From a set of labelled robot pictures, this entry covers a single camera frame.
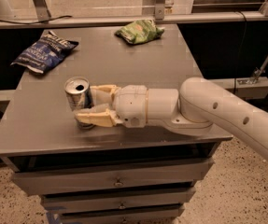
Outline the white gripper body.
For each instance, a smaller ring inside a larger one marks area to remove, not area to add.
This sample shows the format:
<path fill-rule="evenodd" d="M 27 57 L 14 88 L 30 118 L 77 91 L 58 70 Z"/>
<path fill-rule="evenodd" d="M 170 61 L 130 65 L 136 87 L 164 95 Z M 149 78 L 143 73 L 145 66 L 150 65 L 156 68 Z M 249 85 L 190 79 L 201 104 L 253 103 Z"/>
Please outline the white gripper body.
<path fill-rule="evenodd" d="M 116 92 L 113 107 L 125 127 L 146 126 L 147 94 L 148 89 L 144 85 L 128 85 Z"/>

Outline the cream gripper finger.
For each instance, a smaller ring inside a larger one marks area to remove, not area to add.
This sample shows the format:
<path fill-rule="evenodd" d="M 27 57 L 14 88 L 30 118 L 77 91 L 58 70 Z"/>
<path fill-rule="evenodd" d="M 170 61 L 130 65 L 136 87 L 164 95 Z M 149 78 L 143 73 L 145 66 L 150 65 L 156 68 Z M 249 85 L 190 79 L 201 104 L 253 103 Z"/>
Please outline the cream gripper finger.
<path fill-rule="evenodd" d="M 117 85 L 91 86 L 91 93 L 94 105 L 109 104 L 114 101 L 116 92 L 120 89 Z"/>
<path fill-rule="evenodd" d="M 74 115 L 76 120 L 81 123 L 100 127 L 113 127 L 122 124 L 122 120 L 117 115 L 116 111 L 111 110 L 108 104 L 76 110 Z"/>

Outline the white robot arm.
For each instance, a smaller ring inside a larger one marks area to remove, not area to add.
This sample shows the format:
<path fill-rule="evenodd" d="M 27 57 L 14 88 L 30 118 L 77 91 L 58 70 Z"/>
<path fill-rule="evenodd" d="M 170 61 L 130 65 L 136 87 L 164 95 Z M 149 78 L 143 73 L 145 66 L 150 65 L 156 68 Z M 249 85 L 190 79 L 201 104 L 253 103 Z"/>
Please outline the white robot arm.
<path fill-rule="evenodd" d="M 268 113 L 210 80 L 191 77 L 178 90 L 103 85 L 91 87 L 91 92 L 94 107 L 74 112 L 80 122 L 101 127 L 159 126 L 193 136 L 217 125 L 268 161 Z"/>

